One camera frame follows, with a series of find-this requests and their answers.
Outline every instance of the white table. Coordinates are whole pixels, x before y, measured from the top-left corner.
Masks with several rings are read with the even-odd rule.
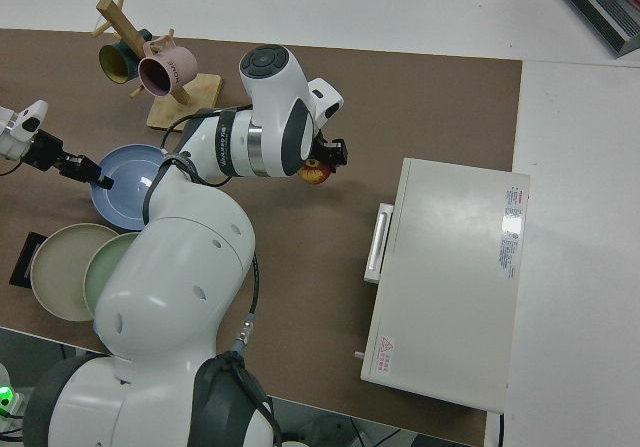
[[[96,2],[0,0],[0,27],[89,31]],[[615,59],[563,0],[126,0],[125,12],[183,37],[525,60],[513,166],[531,199],[505,445],[637,443],[640,52]]]

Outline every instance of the brown table mat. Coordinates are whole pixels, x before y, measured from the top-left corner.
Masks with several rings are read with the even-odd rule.
[[[65,150],[99,161],[129,143],[159,145],[145,126],[152,97],[100,70],[87,33],[0,30],[0,105],[49,102],[43,129]],[[186,39],[203,73],[224,79],[219,105],[245,104],[237,65],[251,44]],[[482,411],[360,380],[376,287],[363,281],[380,202],[393,203],[404,157],[511,169],[521,63],[516,61],[294,47],[309,79],[345,98],[327,125],[344,137],[349,165],[320,186],[292,179],[234,179],[223,190],[256,232],[262,295],[247,366],[271,395],[453,441],[482,445]],[[0,160],[0,172],[13,165]],[[50,235],[79,222],[106,225],[89,187],[22,166],[0,179],[0,325],[93,350],[91,323],[48,314],[31,292],[8,285],[29,231]],[[230,345],[249,307],[251,276],[227,312],[218,349]]]

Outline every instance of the mug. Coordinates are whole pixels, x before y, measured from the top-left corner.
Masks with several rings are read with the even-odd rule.
[[[147,29],[142,29],[140,35],[145,41],[152,39]],[[98,59],[105,75],[116,84],[124,84],[138,77],[140,58],[122,40],[103,46]]]
[[[152,46],[160,43],[165,43],[164,48],[154,53]],[[195,56],[187,48],[176,46],[170,35],[145,42],[144,54],[145,58],[138,65],[140,81],[156,97],[174,92],[198,75]]]

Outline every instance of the plate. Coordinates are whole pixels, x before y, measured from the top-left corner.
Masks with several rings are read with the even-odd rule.
[[[100,247],[118,234],[104,225],[74,224],[45,240],[31,262],[31,287],[40,305],[65,320],[91,320],[84,273]]]
[[[113,187],[105,190],[92,185],[91,200],[107,222],[126,230],[144,228],[144,197],[163,157],[153,145],[130,144],[109,152],[100,161],[102,173],[113,179]]]
[[[131,243],[138,236],[138,232],[129,232],[109,240],[93,254],[84,273],[84,302],[93,317],[96,304],[104,286],[111,277],[111,273],[127,251]]]

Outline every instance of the pink mug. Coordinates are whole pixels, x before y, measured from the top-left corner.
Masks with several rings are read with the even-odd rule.
[[[152,46],[164,43],[159,52]],[[170,35],[144,43],[145,57],[138,64],[140,81],[156,97],[164,97],[183,87],[198,75],[198,62],[191,51],[177,46]]]

